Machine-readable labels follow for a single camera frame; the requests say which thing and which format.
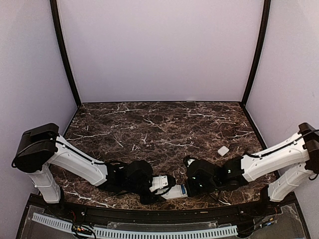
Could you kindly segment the white remote control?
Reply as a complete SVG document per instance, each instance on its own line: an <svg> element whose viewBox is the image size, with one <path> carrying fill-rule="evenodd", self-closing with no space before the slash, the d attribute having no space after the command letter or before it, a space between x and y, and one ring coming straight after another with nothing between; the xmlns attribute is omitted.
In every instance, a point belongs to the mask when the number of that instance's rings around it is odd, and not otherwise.
<svg viewBox="0 0 319 239"><path fill-rule="evenodd" d="M162 196L166 200L174 200L174 199L180 199L180 198L187 198L188 197L187 194L185 194L185 195L182 194L181 185L173 186L169 191L167 191Z"/></svg>

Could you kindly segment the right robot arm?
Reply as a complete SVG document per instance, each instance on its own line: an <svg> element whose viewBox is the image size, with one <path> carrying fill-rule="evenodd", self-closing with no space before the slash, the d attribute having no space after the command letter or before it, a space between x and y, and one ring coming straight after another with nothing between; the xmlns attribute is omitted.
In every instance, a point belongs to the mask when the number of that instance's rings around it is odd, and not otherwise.
<svg viewBox="0 0 319 239"><path fill-rule="evenodd" d="M319 131L308 123L299 125L299 131L285 141L259 151L244 153L218 166L207 160L185 157L187 168L185 188L189 197L213 191L234 191L256 179L286 168L276 181L262 189L263 198L254 211L265 216L307 179L319 174Z"/></svg>

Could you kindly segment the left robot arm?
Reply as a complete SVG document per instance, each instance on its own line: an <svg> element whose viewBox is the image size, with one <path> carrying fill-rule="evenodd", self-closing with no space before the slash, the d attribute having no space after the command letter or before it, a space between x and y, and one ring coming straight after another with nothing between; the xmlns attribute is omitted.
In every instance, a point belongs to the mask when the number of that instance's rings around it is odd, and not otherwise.
<svg viewBox="0 0 319 239"><path fill-rule="evenodd" d="M55 182L50 164L68 170L101 190L116 194L122 191L135 193L145 205L165 200L152 189L153 169L146 161L127 164L94 159L68 143L58 130L56 124L48 123L25 131L11 166L30 177L59 217L70 213L70 205L63 201L63 190Z"/></svg>

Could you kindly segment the white battery compartment cover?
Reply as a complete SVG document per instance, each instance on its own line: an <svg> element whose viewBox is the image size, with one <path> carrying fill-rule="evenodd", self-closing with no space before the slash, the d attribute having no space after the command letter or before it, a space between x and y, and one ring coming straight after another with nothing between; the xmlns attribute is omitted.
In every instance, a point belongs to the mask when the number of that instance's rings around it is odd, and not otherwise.
<svg viewBox="0 0 319 239"><path fill-rule="evenodd" d="M226 146L222 146L221 148L218 149L217 153L220 156L224 156L229 152L229 148L227 148Z"/></svg>

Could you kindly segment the blue battery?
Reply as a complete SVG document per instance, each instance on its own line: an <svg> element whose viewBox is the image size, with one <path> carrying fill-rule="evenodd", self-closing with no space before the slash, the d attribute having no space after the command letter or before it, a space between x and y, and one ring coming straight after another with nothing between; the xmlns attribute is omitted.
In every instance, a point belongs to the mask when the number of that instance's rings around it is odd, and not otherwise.
<svg viewBox="0 0 319 239"><path fill-rule="evenodd" d="M187 191L184 185L181 185L181 191L183 195L187 194Z"/></svg>

